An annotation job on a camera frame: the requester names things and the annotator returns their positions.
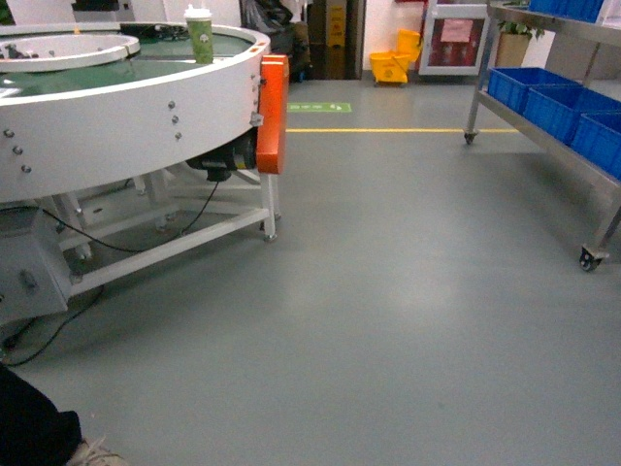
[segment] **stainless steel rack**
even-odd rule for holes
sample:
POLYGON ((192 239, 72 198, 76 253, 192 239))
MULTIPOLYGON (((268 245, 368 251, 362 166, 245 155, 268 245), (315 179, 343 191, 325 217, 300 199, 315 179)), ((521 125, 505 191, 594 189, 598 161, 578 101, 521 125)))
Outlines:
MULTIPOLYGON (((621 47, 621 29, 533 13, 524 9, 506 7, 496 2, 488 2, 487 13, 493 19, 520 22, 532 27, 596 43, 597 46, 583 81, 587 86, 591 82, 591 68, 599 52, 600 45, 607 44, 621 47)), ((478 134, 478 131, 475 129, 476 114, 478 112, 478 105, 484 105, 498 117, 531 139, 535 144, 546 150, 559 163, 577 173, 584 181, 590 183, 596 189, 602 189, 609 193, 610 203, 605 209, 600 219, 600 224, 597 226, 592 238, 583 244, 579 258, 580 267, 586 272, 591 272, 600 265, 603 259, 608 257, 606 246, 621 220, 621 182, 487 94, 484 87, 488 78, 488 65, 493 39, 496 34, 495 31, 496 28, 494 26, 491 26, 488 30, 478 82, 474 91, 468 123, 464 130, 466 143, 472 144, 474 137, 478 134)))

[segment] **blue plastic crate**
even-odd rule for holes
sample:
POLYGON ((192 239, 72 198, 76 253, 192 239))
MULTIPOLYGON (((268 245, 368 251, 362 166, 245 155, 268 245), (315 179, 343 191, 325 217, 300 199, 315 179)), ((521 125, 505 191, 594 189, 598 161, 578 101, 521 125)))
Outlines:
POLYGON ((583 115, 572 149, 621 179, 621 114, 583 115))
POLYGON ((569 145, 580 115, 602 112, 621 112, 621 102, 584 87, 541 87, 529 92, 524 117, 569 145))
POLYGON ((567 2, 559 0, 531 0, 528 9, 531 12, 561 17, 565 14, 567 9, 567 2))
POLYGON ((566 0, 567 8, 560 16, 579 21, 595 22, 598 19, 604 0, 566 0))
POLYGON ((494 68, 490 71, 487 93, 523 115, 529 87, 542 85, 580 86, 575 81, 541 68, 494 68))

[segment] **cup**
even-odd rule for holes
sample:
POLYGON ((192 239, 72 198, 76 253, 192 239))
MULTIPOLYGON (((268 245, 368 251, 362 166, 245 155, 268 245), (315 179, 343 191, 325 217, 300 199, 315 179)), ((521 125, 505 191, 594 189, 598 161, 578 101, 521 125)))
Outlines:
POLYGON ((212 12, 206 8, 193 8, 190 4, 183 17, 187 22, 196 63, 213 63, 212 12))

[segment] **cabinet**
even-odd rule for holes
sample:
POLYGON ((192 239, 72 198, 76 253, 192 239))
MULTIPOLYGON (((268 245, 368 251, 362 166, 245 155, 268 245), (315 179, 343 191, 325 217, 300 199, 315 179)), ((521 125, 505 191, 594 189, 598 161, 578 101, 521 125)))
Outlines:
MULTIPOLYGON (((548 31, 596 43, 595 51, 584 77, 583 83, 585 86, 589 86, 591 82, 590 71, 600 45, 608 44, 614 47, 621 47, 621 29, 614 27, 551 17, 489 1, 487 3, 487 14, 492 19, 521 22, 533 27, 540 27, 548 31)), ((600 265, 603 259, 607 258, 606 246, 614 234, 619 220, 621 220, 621 182, 487 94, 484 87, 487 81, 487 70, 495 31, 496 27, 491 26, 487 34, 481 70, 478 75, 476 89, 474 90, 468 123, 464 130, 466 143, 472 144, 474 141, 474 137, 477 134, 475 129, 476 114, 478 106, 483 105, 539 145, 549 156, 554 157, 559 163, 564 164, 577 173, 586 183, 590 183, 596 189, 605 190, 609 193, 609 205, 601 215, 599 225, 595 225, 592 237, 583 244, 579 258, 580 267, 584 271, 593 271, 600 265)))
POLYGON ((430 0, 418 74, 476 76, 488 28, 485 0, 430 0))

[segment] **orange cover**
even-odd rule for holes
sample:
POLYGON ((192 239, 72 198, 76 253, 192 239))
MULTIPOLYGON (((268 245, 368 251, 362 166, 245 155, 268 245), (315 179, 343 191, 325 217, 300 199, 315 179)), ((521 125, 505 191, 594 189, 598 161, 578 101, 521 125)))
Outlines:
POLYGON ((286 55, 265 55, 261 62, 263 86, 259 97, 259 126, 256 164, 259 172, 279 175, 284 166, 289 60, 286 55))

